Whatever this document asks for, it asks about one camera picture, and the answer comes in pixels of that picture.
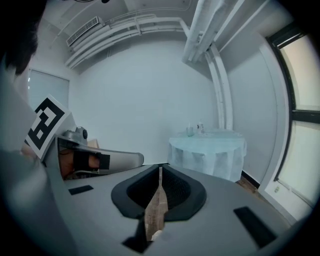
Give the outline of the person's left hand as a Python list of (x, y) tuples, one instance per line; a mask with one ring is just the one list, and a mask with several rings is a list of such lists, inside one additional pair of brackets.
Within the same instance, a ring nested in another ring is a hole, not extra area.
[(76, 171), (98, 170), (100, 159), (86, 151), (64, 149), (59, 153), (60, 173), (66, 179)]

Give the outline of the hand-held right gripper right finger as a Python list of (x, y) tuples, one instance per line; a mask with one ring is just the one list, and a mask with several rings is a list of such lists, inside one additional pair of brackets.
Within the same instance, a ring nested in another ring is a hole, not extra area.
[(199, 181), (206, 202), (189, 220), (166, 222), (160, 236), (150, 245), (151, 256), (246, 256), (259, 247), (242, 225), (235, 209), (248, 207), (279, 237), (290, 224), (270, 204), (240, 185), (197, 171), (177, 167)]

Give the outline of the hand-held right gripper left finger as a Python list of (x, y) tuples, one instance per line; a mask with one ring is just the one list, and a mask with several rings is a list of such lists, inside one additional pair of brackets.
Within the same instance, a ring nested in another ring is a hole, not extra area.
[(152, 179), (158, 188), (158, 165), (64, 181), (57, 168), (47, 168), (58, 218), (55, 255), (159, 256), (161, 240), (147, 241), (145, 208), (127, 195), (135, 182)]

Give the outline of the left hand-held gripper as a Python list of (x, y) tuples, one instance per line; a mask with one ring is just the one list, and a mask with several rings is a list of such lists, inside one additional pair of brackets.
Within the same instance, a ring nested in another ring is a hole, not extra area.
[[(53, 96), (48, 95), (35, 109), (36, 118), (24, 140), (24, 154), (38, 159), (46, 168), (55, 169), (61, 175), (59, 153), (70, 149), (95, 154), (101, 153), (88, 147), (87, 130), (75, 124), (70, 110)], [(66, 179), (102, 176), (96, 170), (79, 170)]]

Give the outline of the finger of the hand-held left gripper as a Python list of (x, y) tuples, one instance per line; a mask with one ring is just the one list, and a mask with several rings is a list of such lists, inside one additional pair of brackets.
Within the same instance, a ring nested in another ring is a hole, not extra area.
[(100, 150), (99, 174), (110, 175), (141, 167), (144, 155), (139, 152)]

